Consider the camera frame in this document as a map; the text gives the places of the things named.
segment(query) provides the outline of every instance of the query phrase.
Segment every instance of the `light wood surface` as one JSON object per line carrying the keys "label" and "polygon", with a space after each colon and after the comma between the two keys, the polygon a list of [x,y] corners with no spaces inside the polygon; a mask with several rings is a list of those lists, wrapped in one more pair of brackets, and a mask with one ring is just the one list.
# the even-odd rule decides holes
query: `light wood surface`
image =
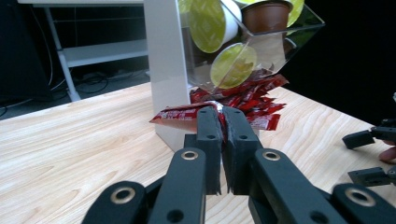
{"label": "light wood surface", "polygon": [[[286,103],[264,147],[286,153],[317,187],[350,182],[347,172],[390,167],[381,142],[359,150],[341,138],[372,125],[282,88]],[[165,175],[173,151],[154,132],[150,84],[0,121],[0,223],[80,223],[98,195],[121,180],[148,185]],[[372,188],[396,205],[396,188]],[[252,223],[247,197],[206,197],[206,223]]]}

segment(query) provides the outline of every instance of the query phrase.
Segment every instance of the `white panel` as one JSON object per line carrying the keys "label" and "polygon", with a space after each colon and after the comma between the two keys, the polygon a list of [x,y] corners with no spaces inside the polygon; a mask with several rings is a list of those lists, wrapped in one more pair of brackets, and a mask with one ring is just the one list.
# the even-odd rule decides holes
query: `white panel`
{"label": "white panel", "polygon": [[[167,106],[190,103],[183,40],[177,0],[145,0],[148,63],[154,113]],[[182,148],[186,132],[156,127],[157,134],[173,150]]]}

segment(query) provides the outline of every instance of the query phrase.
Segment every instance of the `dark floor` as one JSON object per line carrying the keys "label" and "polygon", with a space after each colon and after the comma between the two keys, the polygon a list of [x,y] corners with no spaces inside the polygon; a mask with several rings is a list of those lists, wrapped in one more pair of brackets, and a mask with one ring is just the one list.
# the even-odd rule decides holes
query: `dark floor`
{"label": "dark floor", "polygon": [[[147,70],[133,72],[124,71],[122,73],[112,75],[111,77],[102,73],[92,73],[87,74],[84,77],[85,79],[76,85],[76,89],[81,99],[149,82]],[[66,85],[64,82],[52,91],[52,97],[53,100],[51,101],[19,100],[3,102],[2,105],[0,105],[0,120],[14,118],[71,102],[67,95]]]}

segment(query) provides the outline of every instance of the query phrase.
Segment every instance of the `red packet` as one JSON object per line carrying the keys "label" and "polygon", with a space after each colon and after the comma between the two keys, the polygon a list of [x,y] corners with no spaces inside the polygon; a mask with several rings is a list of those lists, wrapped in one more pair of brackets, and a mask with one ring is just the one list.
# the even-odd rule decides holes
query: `red packet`
{"label": "red packet", "polygon": [[247,120],[252,128],[266,131],[276,130],[279,119],[279,114],[247,117]]}
{"label": "red packet", "polygon": [[181,105],[167,107],[158,113],[150,123],[161,124],[181,130],[196,133],[197,131],[197,112],[203,107],[214,106],[218,112],[221,111],[222,105],[216,101],[206,101],[191,105]]}
{"label": "red packet", "polygon": [[209,98],[210,98],[209,92],[204,91],[201,88],[198,88],[195,91],[190,91],[190,102],[192,104],[205,102],[209,100]]}
{"label": "red packet", "polygon": [[239,105],[239,103],[241,102],[241,100],[242,100],[241,95],[232,95],[227,98],[219,100],[219,103],[221,103],[222,105],[230,106],[230,107],[237,107]]}

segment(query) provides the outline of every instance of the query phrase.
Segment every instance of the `clear plastic container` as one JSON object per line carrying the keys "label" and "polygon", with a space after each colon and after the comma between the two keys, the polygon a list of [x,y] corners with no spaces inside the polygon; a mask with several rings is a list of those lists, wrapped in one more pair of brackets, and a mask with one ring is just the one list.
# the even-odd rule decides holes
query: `clear plastic container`
{"label": "clear plastic container", "polygon": [[[247,6],[238,5],[240,11],[235,12],[234,2],[238,2],[230,4],[230,1],[218,1],[223,11],[219,6],[203,3],[209,1],[201,1],[199,6],[194,5],[199,1],[178,1],[188,82],[213,94],[237,88],[258,72],[259,78],[278,73],[325,24],[307,5],[302,5],[297,16],[293,11],[293,21],[285,29],[253,33],[239,14]],[[213,2],[216,1],[212,0],[209,5],[215,5]],[[237,30],[232,38],[224,37],[226,41],[222,43],[222,35],[228,35],[230,15]],[[214,23],[216,20],[220,20],[220,25]],[[210,41],[205,39],[212,33],[216,36]]]}

